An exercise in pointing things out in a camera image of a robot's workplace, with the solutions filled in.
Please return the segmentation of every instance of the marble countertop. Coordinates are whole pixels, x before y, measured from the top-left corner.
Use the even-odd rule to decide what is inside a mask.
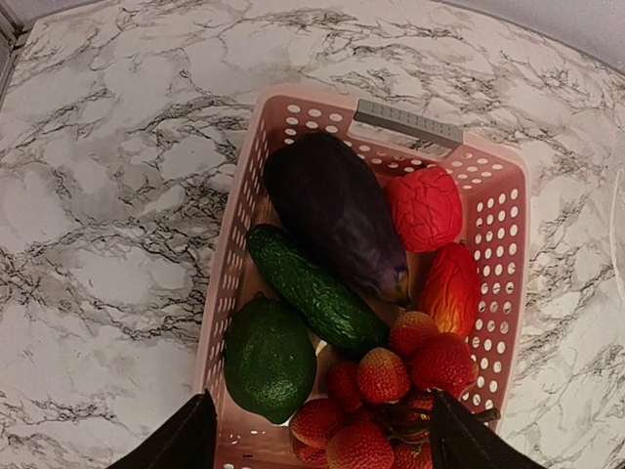
[[[625,79],[451,7],[313,4],[115,0],[36,25],[0,113],[1,469],[106,467],[189,398],[237,152],[279,82],[523,155],[528,296],[501,434],[551,468],[625,467],[607,235]]]

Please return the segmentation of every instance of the pink plastic basket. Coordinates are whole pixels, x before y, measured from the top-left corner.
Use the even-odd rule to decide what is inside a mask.
[[[453,150],[431,160],[426,155],[356,134],[355,120],[399,130]],[[416,114],[295,85],[268,90],[257,102],[239,157],[217,244],[206,298],[194,391],[208,389],[219,414],[216,468],[303,467],[293,456],[288,428],[273,426],[239,408],[224,381],[224,333],[232,315],[256,291],[270,291],[245,250],[247,230],[277,222],[262,187],[267,156],[310,131],[324,130],[351,145],[378,175],[412,172],[422,164],[446,169],[456,181],[465,209],[461,234],[475,253],[482,278],[479,318],[468,343],[479,365],[475,389],[463,397],[480,411],[503,410],[515,359],[524,299],[529,203],[523,163],[511,150],[453,126]],[[317,345],[319,376],[335,360]],[[320,394],[318,388],[314,395]]]

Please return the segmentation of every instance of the eggplant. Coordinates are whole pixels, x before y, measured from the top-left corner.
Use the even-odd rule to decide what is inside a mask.
[[[406,305],[406,253],[375,174],[341,140],[303,136],[268,157],[263,182],[280,222],[340,280]]]

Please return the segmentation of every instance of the green avocado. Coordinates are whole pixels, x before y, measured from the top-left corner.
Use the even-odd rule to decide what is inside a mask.
[[[257,225],[247,234],[247,249],[261,276],[322,340],[353,360],[387,345],[389,327],[360,296],[306,259],[285,231]]]
[[[226,386],[242,408],[284,423],[311,393],[316,356],[292,308],[261,294],[234,316],[226,332]]]

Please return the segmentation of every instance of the basket handle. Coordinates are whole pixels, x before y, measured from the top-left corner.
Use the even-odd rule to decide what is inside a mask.
[[[457,149],[464,143],[464,131],[456,125],[443,124],[414,112],[368,100],[358,100],[354,121],[416,137],[448,149]]]

